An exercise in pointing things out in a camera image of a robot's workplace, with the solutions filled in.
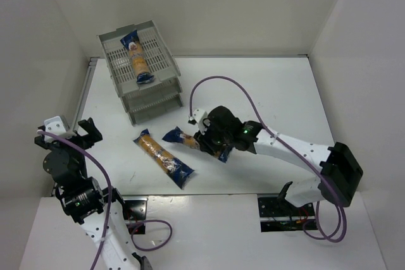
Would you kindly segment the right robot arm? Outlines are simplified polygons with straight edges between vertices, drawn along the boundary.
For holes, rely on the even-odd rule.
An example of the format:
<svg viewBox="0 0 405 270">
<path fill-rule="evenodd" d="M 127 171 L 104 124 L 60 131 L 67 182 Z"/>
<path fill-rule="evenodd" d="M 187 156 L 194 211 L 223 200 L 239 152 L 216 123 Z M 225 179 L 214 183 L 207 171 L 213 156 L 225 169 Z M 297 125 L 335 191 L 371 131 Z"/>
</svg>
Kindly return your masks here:
<svg viewBox="0 0 405 270">
<path fill-rule="evenodd" d="M 312 173 L 312 178 L 290 181 L 280 191 L 279 199 L 295 207 L 321 200 L 349 207 L 363 177 L 354 154 L 341 142 L 333 146 L 305 142 L 267 130 L 257 121 L 242 122 L 224 106 L 209 113 L 196 109 L 189 123 L 197 125 L 194 138 L 208 154 L 216 154 L 223 148 L 237 149 L 274 157 Z"/>
</svg>

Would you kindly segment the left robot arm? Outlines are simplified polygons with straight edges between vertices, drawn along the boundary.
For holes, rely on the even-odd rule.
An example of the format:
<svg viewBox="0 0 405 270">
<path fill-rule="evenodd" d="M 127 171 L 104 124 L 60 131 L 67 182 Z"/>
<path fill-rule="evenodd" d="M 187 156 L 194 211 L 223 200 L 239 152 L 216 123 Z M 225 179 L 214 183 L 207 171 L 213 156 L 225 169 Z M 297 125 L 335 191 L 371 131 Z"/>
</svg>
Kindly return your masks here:
<svg viewBox="0 0 405 270">
<path fill-rule="evenodd" d="M 123 218 L 125 202 L 111 183 L 101 188 L 88 176 L 86 161 L 95 159 L 87 152 L 103 139 L 92 118 L 79 121 L 85 135 L 71 129 L 64 116 L 55 116 L 39 127 L 34 142 L 48 150 L 43 169 L 55 182 L 55 196 L 97 248 L 91 268 L 103 260 L 108 269 L 151 269 L 146 256 L 135 251 Z"/>
</svg>

